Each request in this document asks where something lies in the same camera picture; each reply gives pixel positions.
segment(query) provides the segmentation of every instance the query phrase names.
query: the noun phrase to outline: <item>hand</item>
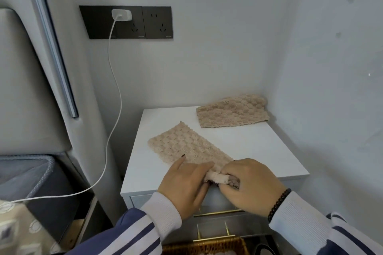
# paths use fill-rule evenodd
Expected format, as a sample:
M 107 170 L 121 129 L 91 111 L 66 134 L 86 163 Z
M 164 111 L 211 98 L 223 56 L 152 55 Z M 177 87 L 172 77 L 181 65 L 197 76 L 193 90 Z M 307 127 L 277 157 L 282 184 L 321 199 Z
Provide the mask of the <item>hand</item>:
M 214 162 L 182 164 L 184 161 L 185 157 L 181 157 L 173 163 L 157 190 L 173 203 L 182 220 L 201 206 L 209 188 L 209 184 L 202 180 L 214 166 Z
M 233 205 L 244 211 L 267 217 L 286 187 L 271 170 L 254 159 L 246 158 L 225 165 L 221 173 L 239 178 L 239 190 L 229 185 L 219 189 Z

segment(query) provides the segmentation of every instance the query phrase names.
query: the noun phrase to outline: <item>white ribbed cuff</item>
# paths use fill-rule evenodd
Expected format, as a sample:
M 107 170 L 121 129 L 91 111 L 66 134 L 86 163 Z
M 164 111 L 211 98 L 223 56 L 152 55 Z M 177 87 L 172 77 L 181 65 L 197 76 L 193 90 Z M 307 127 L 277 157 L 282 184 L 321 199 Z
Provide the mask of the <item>white ribbed cuff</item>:
M 331 220 L 291 192 L 270 223 L 270 228 L 281 234 L 301 254 L 317 254 L 326 245 Z
M 153 221 L 160 235 L 161 241 L 171 231 L 181 227 L 182 220 L 175 206 L 164 195 L 155 192 L 152 197 L 141 207 Z

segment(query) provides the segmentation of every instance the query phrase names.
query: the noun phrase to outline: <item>wicker basket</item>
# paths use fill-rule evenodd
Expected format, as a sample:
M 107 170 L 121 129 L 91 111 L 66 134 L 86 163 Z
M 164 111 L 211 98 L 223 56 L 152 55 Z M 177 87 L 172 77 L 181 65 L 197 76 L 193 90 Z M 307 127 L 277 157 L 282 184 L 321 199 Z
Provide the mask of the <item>wicker basket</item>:
M 249 255 L 245 241 L 240 237 L 224 238 L 184 245 L 162 247 L 162 255 L 200 255 L 234 251 L 237 255 Z

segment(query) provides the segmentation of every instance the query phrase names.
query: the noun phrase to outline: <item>white cable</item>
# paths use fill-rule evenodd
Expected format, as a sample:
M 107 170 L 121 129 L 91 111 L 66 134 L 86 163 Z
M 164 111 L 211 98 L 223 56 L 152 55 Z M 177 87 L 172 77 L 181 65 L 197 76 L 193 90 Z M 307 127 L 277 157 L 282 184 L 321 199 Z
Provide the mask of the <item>white cable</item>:
M 115 80 L 115 83 L 116 83 L 116 86 L 117 86 L 117 89 L 118 89 L 118 94 L 119 94 L 119 97 L 120 97 L 120 111 L 118 113 L 118 117 L 117 117 L 117 121 L 115 123 L 115 125 L 113 126 L 112 128 L 112 131 L 110 132 L 109 134 L 109 137 L 108 137 L 108 140 L 107 140 L 107 145 L 105 146 L 105 166 L 104 166 L 104 170 L 100 176 L 100 178 L 92 185 L 90 186 L 89 188 L 87 188 L 86 190 L 83 190 L 83 191 L 79 191 L 78 193 L 73 193 L 73 194 L 70 194 L 70 195 L 62 195 L 62 196 L 38 196 L 38 197 L 35 197 L 35 198 L 27 198 L 27 199 L 17 199 L 17 200 L 14 200 L 14 201 L 10 201 L 10 202 L 4 202 L 0 205 L 3 206 L 3 205 L 6 205 L 6 204 L 12 204 L 12 203 L 19 203 L 19 202 L 24 202 L 24 201 L 31 201 L 33 199 L 47 199 L 47 198 L 66 198 L 66 197 L 69 197 L 69 196 L 75 196 L 75 195 L 79 195 L 81 193 L 84 193 L 88 190 L 90 190 L 91 188 L 93 188 L 96 184 L 98 184 L 98 182 L 102 179 L 104 173 L 105 173 L 105 170 L 107 168 L 107 163 L 108 163 L 108 145 L 109 145 L 109 140 L 110 140 L 110 137 L 112 136 L 113 134 L 113 131 L 115 130 L 116 126 L 117 126 L 117 123 L 119 121 L 119 118 L 121 116 L 121 111 L 122 111 L 122 97 L 121 97 L 121 91 L 119 89 L 119 86 L 118 86 L 118 83 L 117 83 L 117 79 L 116 79 L 116 76 L 115 76 L 115 73 L 113 72 L 113 68 L 112 68 L 112 64 L 110 63 L 110 54 L 109 54 L 109 51 L 110 51 L 110 39 L 112 37 L 112 31 L 113 31 L 113 28 L 115 26 L 115 23 L 116 23 L 116 20 L 113 21 L 113 25 L 112 25 L 112 29 L 110 30 L 110 34 L 109 34 L 109 41 L 108 41 L 108 62 L 109 62 L 109 66 L 110 66 L 110 69 L 112 71 L 112 75 L 113 75 L 113 78 Z

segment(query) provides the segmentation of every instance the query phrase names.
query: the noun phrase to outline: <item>charging cable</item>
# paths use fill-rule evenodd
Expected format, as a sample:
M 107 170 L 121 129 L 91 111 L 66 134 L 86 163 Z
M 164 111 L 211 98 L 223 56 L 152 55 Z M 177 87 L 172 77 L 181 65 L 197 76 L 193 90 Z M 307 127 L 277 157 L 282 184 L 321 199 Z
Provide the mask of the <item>charging cable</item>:
M 16 199 L 14 201 L 6 201 L 4 203 L 2 203 L 0 205 L 0 207 L 4 206 L 4 205 L 7 205 L 7 204 L 12 204 L 12 203 L 20 203 L 20 202 L 24 202 L 24 201 L 31 201 L 33 199 L 47 199 L 47 198 L 66 198 L 66 197 L 69 197 L 69 196 L 76 196 L 76 195 L 79 195 L 79 194 L 82 194 L 90 189 L 92 189 L 95 185 L 98 184 L 98 182 L 102 179 L 104 173 L 105 173 L 105 170 L 107 168 L 107 164 L 108 164 L 108 145 L 109 145 L 109 140 L 110 140 L 110 137 L 112 136 L 117 124 L 118 124 L 118 121 L 120 119 L 120 116 L 121 116 L 121 112 L 122 112 L 122 97 L 121 97 L 121 91 L 120 91 L 120 88 L 118 86 L 118 83 L 117 83 L 117 79 L 116 79 L 116 76 L 115 76 L 115 73 L 113 72 L 113 67 L 112 67 L 112 64 L 110 63 L 110 39 L 112 37 L 112 32 L 113 32 L 113 29 L 115 27 L 115 24 L 116 24 L 116 21 L 128 21 L 128 20 L 132 20 L 132 15 L 131 15 L 131 12 L 130 11 L 126 11 L 126 10 L 123 10 L 123 9 L 113 9 L 112 10 L 112 16 L 113 16 L 113 24 L 112 24 L 112 28 L 110 30 L 110 34 L 109 34 L 109 40 L 108 40 L 108 62 L 109 62 L 109 66 L 110 66 L 110 69 L 112 71 L 112 75 L 113 75 L 113 79 L 115 80 L 115 83 L 116 83 L 116 86 L 117 86 L 117 89 L 118 89 L 118 95 L 119 95 L 119 98 L 120 98 L 120 110 L 119 110 L 119 113 L 118 113 L 118 117 L 117 117 L 117 120 L 116 120 L 116 123 L 115 125 L 113 126 L 112 128 L 112 131 L 110 132 L 109 136 L 108 136 L 108 139 L 107 139 L 107 144 L 105 146 L 105 166 L 104 166 L 104 170 L 102 171 L 102 174 L 100 176 L 100 178 L 92 185 L 90 186 L 89 188 L 87 188 L 86 190 L 83 190 L 83 191 L 79 191 L 78 193 L 72 193 L 70 195 L 61 195 L 61 196 L 37 196 L 35 198 L 26 198 L 26 199 Z

